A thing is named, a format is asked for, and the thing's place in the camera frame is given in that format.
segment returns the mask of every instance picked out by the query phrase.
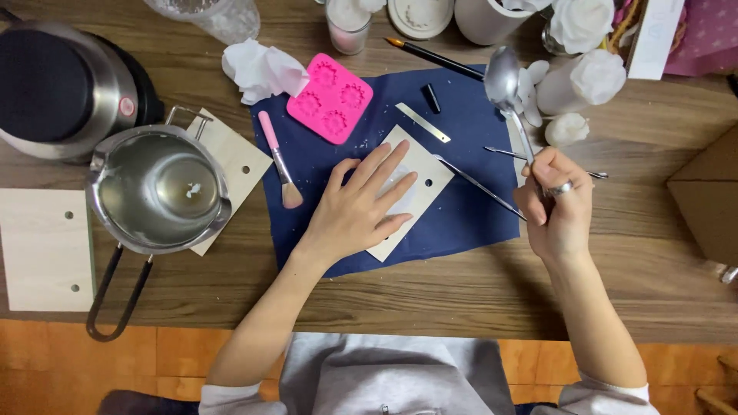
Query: person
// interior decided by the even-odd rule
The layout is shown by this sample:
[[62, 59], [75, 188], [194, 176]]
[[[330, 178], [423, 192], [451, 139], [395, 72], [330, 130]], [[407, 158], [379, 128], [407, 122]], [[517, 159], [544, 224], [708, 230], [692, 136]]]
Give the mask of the person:
[[[218, 352], [202, 388], [201, 415], [515, 414], [495, 340], [292, 333], [332, 264], [377, 245], [412, 217], [385, 214], [417, 173], [376, 198], [408, 148], [407, 141], [393, 151], [384, 144], [363, 161], [336, 165], [307, 231]], [[641, 356], [589, 253], [591, 178], [555, 148], [539, 152], [523, 176], [514, 200], [551, 277], [582, 377], [564, 387], [558, 408], [537, 406], [531, 414], [657, 414]], [[533, 176], [554, 194], [551, 217], [536, 197]], [[264, 402], [259, 383], [285, 348], [280, 401]]]

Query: hand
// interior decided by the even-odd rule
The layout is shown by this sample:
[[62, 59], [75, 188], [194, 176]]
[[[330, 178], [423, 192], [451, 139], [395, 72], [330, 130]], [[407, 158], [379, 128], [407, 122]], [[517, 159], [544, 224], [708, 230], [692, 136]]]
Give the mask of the hand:
[[[388, 157], [391, 146], [385, 143], [375, 148], [364, 161], [345, 159], [338, 163], [298, 247], [327, 269], [341, 258], [379, 244], [409, 221], [413, 217], [409, 213], [386, 219], [385, 215], [413, 185], [418, 178], [416, 172], [409, 173], [381, 197], [376, 197], [409, 148], [408, 141], [403, 140]], [[354, 175], [341, 186], [344, 175], [352, 168], [356, 169]]]
[[561, 151], [547, 147], [533, 162], [533, 174], [544, 189], [571, 180], [574, 188], [555, 196], [556, 206], [546, 224], [543, 204], [535, 193], [531, 169], [522, 172], [525, 184], [513, 192], [513, 199], [528, 218], [528, 240], [544, 264], [555, 265], [589, 255], [592, 220], [592, 178]]

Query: person's left hand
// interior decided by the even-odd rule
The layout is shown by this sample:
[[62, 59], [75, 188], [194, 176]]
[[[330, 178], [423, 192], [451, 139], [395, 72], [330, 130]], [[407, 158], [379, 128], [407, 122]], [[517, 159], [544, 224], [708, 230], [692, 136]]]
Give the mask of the person's left hand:
[[[391, 146], [385, 143], [375, 148], [364, 161], [345, 159], [338, 163], [295, 249], [308, 253], [327, 269], [341, 258], [379, 244], [409, 221], [413, 217], [409, 213], [386, 219], [385, 216], [418, 178], [416, 172], [409, 173], [381, 197], [376, 197], [409, 148], [408, 141], [403, 140], [387, 157]], [[356, 169], [354, 175], [341, 186], [344, 175], [352, 168]]]

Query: silver ring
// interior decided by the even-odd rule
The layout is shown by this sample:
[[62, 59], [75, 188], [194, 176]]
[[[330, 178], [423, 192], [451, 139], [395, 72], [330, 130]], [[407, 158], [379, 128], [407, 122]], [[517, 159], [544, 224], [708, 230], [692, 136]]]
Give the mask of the silver ring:
[[574, 188], [574, 183], [571, 180], [567, 180], [566, 183], [555, 188], [548, 189], [548, 192], [554, 196], [562, 195]]

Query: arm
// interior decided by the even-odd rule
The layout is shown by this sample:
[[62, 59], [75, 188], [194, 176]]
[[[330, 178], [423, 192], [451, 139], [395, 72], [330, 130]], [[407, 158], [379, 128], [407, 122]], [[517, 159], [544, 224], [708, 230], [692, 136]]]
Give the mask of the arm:
[[574, 184], [572, 190], [556, 196], [547, 224], [527, 167], [523, 175], [528, 179], [514, 198], [528, 218], [531, 248], [551, 276], [577, 365], [603, 383], [622, 388], [645, 386], [643, 360], [610, 303], [589, 253], [592, 179], [552, 147], [536, 155], [533, 174], [543, 188], [554, 188], [569, 179]]
[[[409, 147], [403, 141], [387, 156], [390, 146], [381, 145], [364, 161], [346, 159], [333, 169], [307, 231], [274, 283], [218, 352], [207, 384], [259, 383], [284, 351], [300, 310], [325, 271], [341, 258], [384, 241], [413, 217], [403, 213], [383, 220], [415, 182], [417, 173], [409, 173], [376, 197]], [[344, 175], [354, 168], [354, 175], [341, 186]]]

